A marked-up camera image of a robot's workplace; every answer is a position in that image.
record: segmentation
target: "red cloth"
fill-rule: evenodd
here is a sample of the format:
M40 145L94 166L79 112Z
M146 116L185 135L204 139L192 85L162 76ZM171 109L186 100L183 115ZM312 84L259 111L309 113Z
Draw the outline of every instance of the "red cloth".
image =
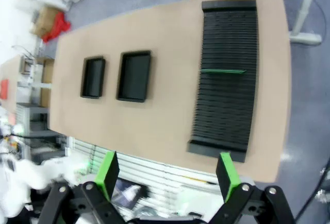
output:
M45 34L44 37L42 37L42 40L44 43L48 42L49 40L52 40L60 35L62 31L68 31L71 27L70 22L66 22L64 19L64 13L58 12L55 16L55 21L53 24L52 31Z
M8 79L2 80L1 83L1 90L0 90L0 99L7 99L8 95Z

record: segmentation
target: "beige tabletop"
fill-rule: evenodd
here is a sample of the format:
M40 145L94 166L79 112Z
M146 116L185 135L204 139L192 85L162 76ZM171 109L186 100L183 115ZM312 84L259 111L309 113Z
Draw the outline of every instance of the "beige tabletop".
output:
M16 56L0 65L0 81L8 79L7 99L0 99L1 105L10 113L16 111L17 81L19 79L21 56Z
M118 15L60 38L50 128L108 149L215 173L217 159L187 152L201 61L201 2L186 0ZM239 174L271 182L277 175L290 111L291 61L283 0L256 0L259 62L245 163ZM145 103L116 100L121 53L152 51ZM80 97L85 57L107 61L103 96Z

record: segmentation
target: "gray floor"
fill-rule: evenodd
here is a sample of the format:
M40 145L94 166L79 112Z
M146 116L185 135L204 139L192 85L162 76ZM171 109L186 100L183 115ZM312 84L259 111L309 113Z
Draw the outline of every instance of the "gray floor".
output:
M179 0L83 0L74 4L67 18L76 29L120 13L175 1ZM285 0L289 28L301 1ZM328 0L316 1L327 20L330 15L326 5ZM330 76L330 35L326 23L320 8L313 3L304 31L326 35L326 40L318 47L291 47L291 120L276 184L283 188L294 215L315 187L320 169L330 155L330 84L326 80ZM54 57L55 51L56 41L53 41L47 45L44 54ZM327 216L325 205L314 202L300 223L325 223Z

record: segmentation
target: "small black tray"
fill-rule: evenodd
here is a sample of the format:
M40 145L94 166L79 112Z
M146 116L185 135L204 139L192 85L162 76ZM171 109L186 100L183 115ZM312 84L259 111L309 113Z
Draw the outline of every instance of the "small black tray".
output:
M144 102L147 94L151 51L122 53L117 100Z
M105 59L100 57L86 58L81 81L83 98L98 99L102 96Z

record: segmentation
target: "slotted black rack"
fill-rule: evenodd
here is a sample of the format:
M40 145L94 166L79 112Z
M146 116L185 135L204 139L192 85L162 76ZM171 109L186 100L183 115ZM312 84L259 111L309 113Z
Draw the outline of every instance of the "slotted black rack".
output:
M199 92L188 151L244 162L254 107L258 57L255 0L202 2Z

